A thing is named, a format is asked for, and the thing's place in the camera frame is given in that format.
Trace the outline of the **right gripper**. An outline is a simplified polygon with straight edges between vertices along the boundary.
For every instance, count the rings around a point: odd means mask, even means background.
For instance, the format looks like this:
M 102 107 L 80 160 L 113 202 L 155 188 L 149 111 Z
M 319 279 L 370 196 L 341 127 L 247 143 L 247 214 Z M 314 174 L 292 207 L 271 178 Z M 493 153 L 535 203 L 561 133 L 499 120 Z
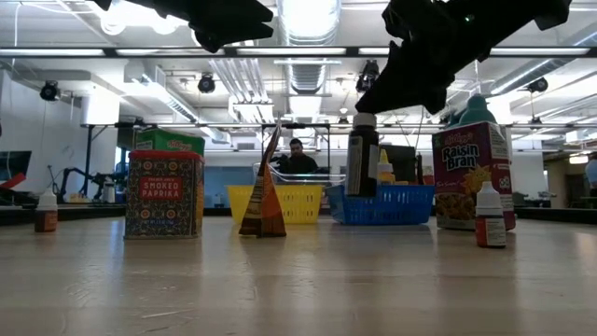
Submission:
M 389 43 L 386 66 L 355 105 L 379 114 L 422 105 L 435 115 L 446 104 L 455 73 L 486 60 L 505 39 L 497 0 L 392 0 L 382 12 Z

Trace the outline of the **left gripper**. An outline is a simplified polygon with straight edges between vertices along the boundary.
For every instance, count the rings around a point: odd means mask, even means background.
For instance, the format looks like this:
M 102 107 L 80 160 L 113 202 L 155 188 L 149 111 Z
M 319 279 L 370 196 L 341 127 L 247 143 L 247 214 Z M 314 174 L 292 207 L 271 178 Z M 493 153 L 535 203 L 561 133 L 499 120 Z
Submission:
M 258 0 L 92 0 L 114 22 L 189 22 L 201 47 L 216 53 L 227 44 L 269 38 L 273 13 Z

